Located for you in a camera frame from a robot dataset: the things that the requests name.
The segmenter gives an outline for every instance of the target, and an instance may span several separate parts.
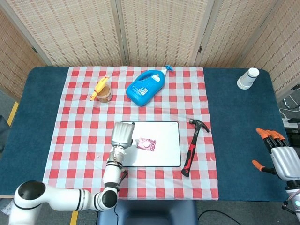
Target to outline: orange fingertip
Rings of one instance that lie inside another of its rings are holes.
[[[264,166],[263,165],[261,165],[259,162],[257,162],[256,160],[252,160],[252,164],[259,170],[259,171],[261,171],[263,168],[264,168]]]
[[[285,137],[283,137],[280,133],[278,133],[275,130],[272,130],[273,133],[277,134],[280,140],[285,140]]]
[[[271,130],[267,130],[267,132],[272,135],[273,139],[279,138],[279,136],[276,134],[276,132],[271,131]]]
[[[265,139],[265,138],[271,136],[271,134],[269,134],[267,131],[265,131],[263,129],[256,128],[255,130],[262,137],[262,139]]]

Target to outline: spray nozzle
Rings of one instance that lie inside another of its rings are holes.
[[[173,68],[172,68],[170,65],[166,65],[165,68],[166,68],[167,70],[174,71]]]

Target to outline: white cup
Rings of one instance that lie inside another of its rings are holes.
[[[249,89],[257,76],[259,75],[259,70],[256,68],[250,68],[243,76],[241,76],[238,81],[237,85],[239,88],[246,90]]]

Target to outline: floor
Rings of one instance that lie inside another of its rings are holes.
[[[294,100],[300,102],[300,90],[292,94]],[[293,101],[287,98],[288,104],[293,105]],[[14,101],[0,92],[0,114],[8,118]],[[281,102],[279,108],[286,108]],[[283,110],[288,118],[300,118],[300,112],[289,112]],[[10,200],[1,199],[0,209],[5,207]],[[198,214],[205,210],[219,210],[224,212],[242,225],[293,225],[299,224],[295,215],[281,209],[281,202],[243,202],[243,201],[197,201]],[[37,224],[39,225],[64,225],[70,224],[72,212],[54,211],[48,204],[43,204]],[[97,213],[92,210],[81,211],[78,214],[78,225],[96,224]],[[8,224],[8,216],[0,212],[0,225]],[[207,212],[203,214],[199,225],[234,225],[237,224],[230,218],[217,212]]]

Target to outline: table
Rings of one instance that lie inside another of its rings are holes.
[[[282,201],[285,183],[259,172],[251,163],[257,159],[271,165],[256,127],[285,134],[270,76],[260,70],[253,86],[241,90],[236,81],[245,71],[204,69],[219,199]],[[67,67],[38,67],[30,72],[0,161],[0,194],[13,195],[22,182],[42,180],[67,72]]]

